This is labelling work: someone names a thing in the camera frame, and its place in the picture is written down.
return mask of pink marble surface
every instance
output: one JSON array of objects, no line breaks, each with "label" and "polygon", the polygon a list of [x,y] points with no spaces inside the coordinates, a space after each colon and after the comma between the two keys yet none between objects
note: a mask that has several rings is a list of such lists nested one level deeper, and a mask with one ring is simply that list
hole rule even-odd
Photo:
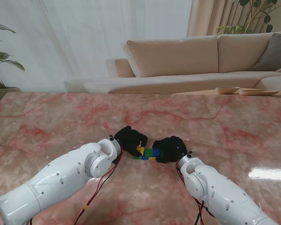
[{"label": "pink marble surface", "polygon": [[[8,93],[0,102],[0,195],[56,157],[126,125],[146,134],[148,147],[179,136],[281,225],[281,103],[273,97]],[[72,225],[97,182],[33,224]],[[189,225],[197,213],[174,163],[125,153],[79,224]],[[205,212],[203,219],[219,224]]]}]

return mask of wooden bowl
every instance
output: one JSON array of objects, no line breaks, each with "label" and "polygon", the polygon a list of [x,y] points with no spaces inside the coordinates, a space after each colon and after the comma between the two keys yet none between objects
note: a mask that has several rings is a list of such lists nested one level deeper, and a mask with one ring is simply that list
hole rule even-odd
[{"label": "wooden bowl", "polygon": [[215,92],[217,94],[232,94],[234,93],[235,91],[237,91],[238,89],[240,89],[240,87],[217,87],[215,88]]}]

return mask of white curtain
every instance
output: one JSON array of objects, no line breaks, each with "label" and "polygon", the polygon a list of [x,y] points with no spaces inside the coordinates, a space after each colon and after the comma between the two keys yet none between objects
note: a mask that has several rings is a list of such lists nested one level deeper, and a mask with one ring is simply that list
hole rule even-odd
[{"label": "white curtain", "polygon": [[67,91],[65,81],[106,77],[128,39],[186,37],[191,0],[0,0],[0,51],[24,65],[0,78],[23,91]]}]

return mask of beige sofa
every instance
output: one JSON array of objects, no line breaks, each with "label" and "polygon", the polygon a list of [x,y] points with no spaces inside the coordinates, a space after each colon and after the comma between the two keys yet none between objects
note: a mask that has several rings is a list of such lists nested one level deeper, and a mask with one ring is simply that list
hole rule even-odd
[{"label": "beige sofa", "polygon": [[108,60],[113,78],[85,82],[88,92],[173,94],[218,86],[281,90],[281,73],[248,71],[272,33],[127,41],[127,59]]}]

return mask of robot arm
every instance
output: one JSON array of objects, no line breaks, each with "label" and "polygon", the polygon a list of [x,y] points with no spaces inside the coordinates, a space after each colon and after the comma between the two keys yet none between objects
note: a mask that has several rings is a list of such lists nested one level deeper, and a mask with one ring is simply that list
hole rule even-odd
[{"label": "robot arm", "polygon": [[202,199],[223,225],[278,225],[238,185],[188,154],[178,167],[189,193]]},{"label": "robot arm", "polygon": [[91,178],[102,177],[120,153],[119,143],[109,137],[53,160],[31,180],[0,196],[0,224],[22,225],[49,206],[68,199]]}]

